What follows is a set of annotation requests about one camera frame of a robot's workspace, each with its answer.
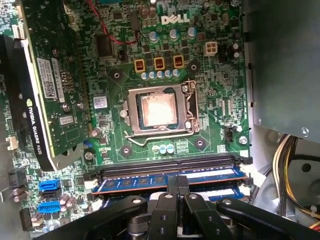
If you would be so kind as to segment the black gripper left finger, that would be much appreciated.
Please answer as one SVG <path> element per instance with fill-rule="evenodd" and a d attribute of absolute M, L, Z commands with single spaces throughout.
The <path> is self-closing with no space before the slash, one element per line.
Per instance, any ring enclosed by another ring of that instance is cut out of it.
<path fill-rule="evenodd" d="M 163 192 L 157 200 L 131 195 L 48 233 L 39 240 L 174 240 L 178 196 Z"/>

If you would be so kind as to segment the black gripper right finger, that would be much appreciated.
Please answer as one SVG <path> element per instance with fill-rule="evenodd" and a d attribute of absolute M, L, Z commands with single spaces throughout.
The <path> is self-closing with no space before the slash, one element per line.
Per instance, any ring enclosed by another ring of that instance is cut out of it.
<path fill-rule="evenodd" d="M 188 179 L 177 177 L 177 188 L 181 198 L 183 226 L 200 233 L 204 240 L 236 240 L 237 237 L 226 225 L 222 216 L 250 228 L 256 235 L 268 240 L 318 240 L 320 233 L 273 214 L 246 202 L 224 198 L 211 208 L 200 194 L 190 193 Z"/>

